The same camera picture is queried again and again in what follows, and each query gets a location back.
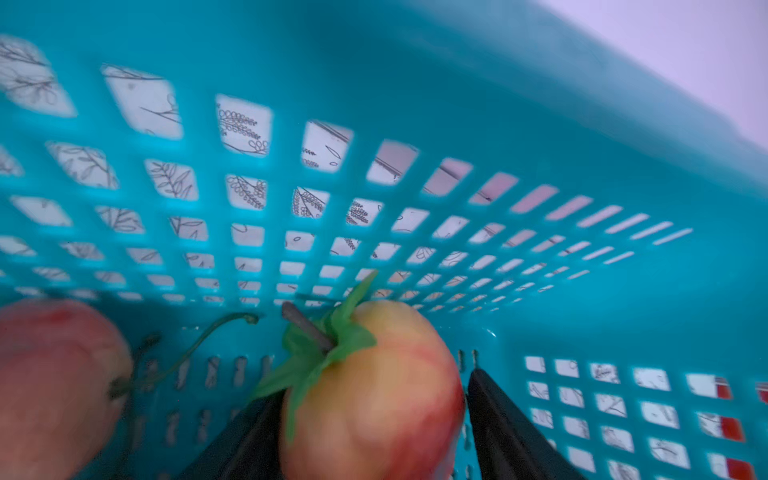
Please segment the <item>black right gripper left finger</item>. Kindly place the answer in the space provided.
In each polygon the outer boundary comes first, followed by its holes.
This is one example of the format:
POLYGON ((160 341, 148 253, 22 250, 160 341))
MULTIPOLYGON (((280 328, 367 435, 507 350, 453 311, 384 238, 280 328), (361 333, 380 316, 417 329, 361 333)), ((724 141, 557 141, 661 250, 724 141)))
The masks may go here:
POLYGON ((278 480, 284 392, 245 407, 177 479, 278 480))

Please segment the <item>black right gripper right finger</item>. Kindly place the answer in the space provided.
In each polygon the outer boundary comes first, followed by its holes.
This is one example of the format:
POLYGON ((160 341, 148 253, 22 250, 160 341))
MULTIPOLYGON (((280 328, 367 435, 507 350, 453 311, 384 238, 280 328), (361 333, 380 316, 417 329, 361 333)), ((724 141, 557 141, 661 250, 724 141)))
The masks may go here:
POLYGON ((468 382, 468 410, 484 479, 581 479, 569 463, 482 369, 468 382))

